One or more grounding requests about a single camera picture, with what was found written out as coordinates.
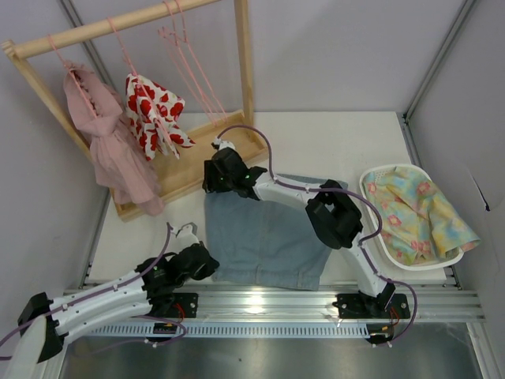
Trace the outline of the light blue denim skirt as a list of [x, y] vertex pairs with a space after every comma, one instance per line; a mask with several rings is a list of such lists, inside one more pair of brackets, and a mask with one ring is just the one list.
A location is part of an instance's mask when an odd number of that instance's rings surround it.
[[236, 193], [204, 198], [207, 248], [215, 282], [316, 291], [331, 249], [304, 210]]

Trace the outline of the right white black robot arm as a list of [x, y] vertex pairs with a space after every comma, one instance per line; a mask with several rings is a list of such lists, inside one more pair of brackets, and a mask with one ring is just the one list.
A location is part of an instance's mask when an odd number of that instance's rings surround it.
[[231, 147], [219, 149], [204, 161], [203, 189], [304, 210], [316, 237], [333, 250], [343, 250], [347, 264], [357, 273], [358, 293], [339, 295], [333, 306], [346, 317], [379, 319], [389, 314], [395, 285], [382, 277], [368, 252], [362, 214], [351, 199], [354, 193], [330, 179], [315, 187], [283, 179], [266, 168], [247, 167]]

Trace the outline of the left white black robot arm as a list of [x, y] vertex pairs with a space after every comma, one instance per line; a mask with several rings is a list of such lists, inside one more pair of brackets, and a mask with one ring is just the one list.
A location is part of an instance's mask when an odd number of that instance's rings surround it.
[[149, 258], [123, 277], [74, 295], [50, 299], [33, 295], [21, 315], [20, 326], [45, 315], [47, 329], [38, 361], [44, 362], [88, 332], [129, 317], [177, 317], [174, 290], [187, 280], [203, 280], [219, 267], [201, 243], [180, 253]]

